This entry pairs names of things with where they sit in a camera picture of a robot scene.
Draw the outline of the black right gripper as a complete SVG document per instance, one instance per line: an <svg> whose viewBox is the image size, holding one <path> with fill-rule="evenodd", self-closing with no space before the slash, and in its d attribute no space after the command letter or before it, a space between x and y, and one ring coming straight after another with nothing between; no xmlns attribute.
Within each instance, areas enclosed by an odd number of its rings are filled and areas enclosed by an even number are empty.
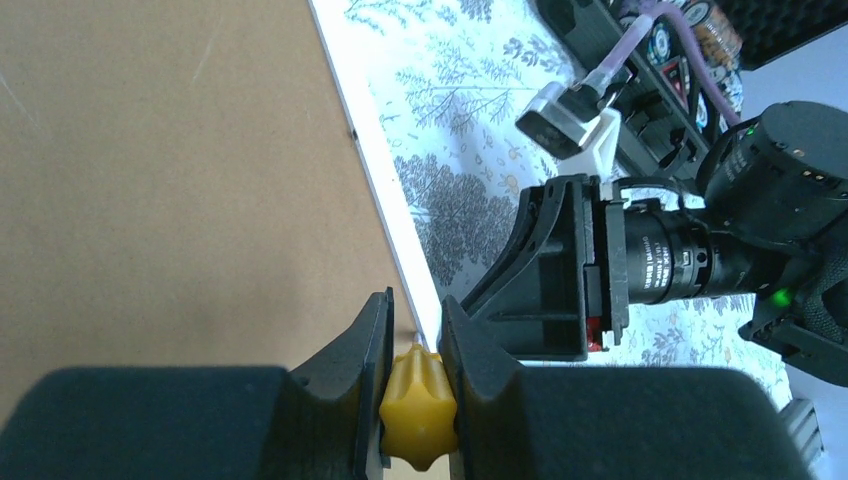
<svg viewBox="0 0 848 480"><path fill-rule="evenodd" d="M503 251L461 302L470 320L518 360L588 357L587 185L587 176L572 175L524 189ZM758 294L776 286L789 263L786 254L711 224L705 208L665 210L658 198L600 205L612 319L623 328L630 305Z"/></svg>

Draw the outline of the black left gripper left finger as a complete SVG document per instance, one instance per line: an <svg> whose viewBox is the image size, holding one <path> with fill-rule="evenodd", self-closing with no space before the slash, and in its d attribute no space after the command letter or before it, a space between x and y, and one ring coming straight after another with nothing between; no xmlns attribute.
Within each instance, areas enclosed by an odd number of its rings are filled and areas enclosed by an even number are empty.
<svg viewBox="0 0 848 480"><path fill-rule="evenodd" d="M295 369L74 367L20 400L5 479L379 479L391 291Z"/></svg>

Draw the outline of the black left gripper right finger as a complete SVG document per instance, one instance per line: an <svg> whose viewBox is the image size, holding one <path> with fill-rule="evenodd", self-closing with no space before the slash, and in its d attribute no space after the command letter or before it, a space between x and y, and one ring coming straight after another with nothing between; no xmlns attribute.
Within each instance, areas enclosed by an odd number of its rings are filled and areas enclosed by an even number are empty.
<svg viewBox="0 0 848 480"><path fill-rule="evenodd" d="M717 368L527 367L442 303L455 479L806 479L769 397Z"/></svg>

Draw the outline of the yellow handled screwdriver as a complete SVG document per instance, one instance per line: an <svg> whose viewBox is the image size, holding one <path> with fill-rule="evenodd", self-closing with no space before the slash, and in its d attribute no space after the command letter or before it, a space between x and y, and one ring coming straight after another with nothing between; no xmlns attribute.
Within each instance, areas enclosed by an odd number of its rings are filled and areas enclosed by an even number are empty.
<svg viewBox="0 0 848 480"><path fill-rule="evenodd" d="M392 362L378 414L383 454L424 472L458 448L458 403L442 357L413 343Z"/></svg>

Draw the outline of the white picture frame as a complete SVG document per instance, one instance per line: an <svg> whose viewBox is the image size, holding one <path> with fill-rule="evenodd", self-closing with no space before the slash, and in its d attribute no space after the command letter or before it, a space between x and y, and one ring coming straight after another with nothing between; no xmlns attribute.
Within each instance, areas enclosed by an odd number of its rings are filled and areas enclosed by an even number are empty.
<svg viewBox="0 0 848 480"><path fill-rule="evenodd" d="M314 1L1 5L1 433L74 367L295 369L440 307L375 105Z"/></svg>

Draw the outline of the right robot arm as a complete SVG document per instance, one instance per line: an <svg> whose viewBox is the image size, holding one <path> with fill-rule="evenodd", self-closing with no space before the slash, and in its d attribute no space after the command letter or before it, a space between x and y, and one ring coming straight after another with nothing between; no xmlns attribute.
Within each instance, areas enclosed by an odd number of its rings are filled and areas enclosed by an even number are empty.
<svg viewBox="0 0 848 480"><path fill-rule="evenodd" d="M739 335L790 366L847 383L847 115L777 103L729 128L702 161L703 206L667 210L561 175L523 190L494 265L461 305L512 356L584 361L619 343L632 305L751 294Z"/></svg>

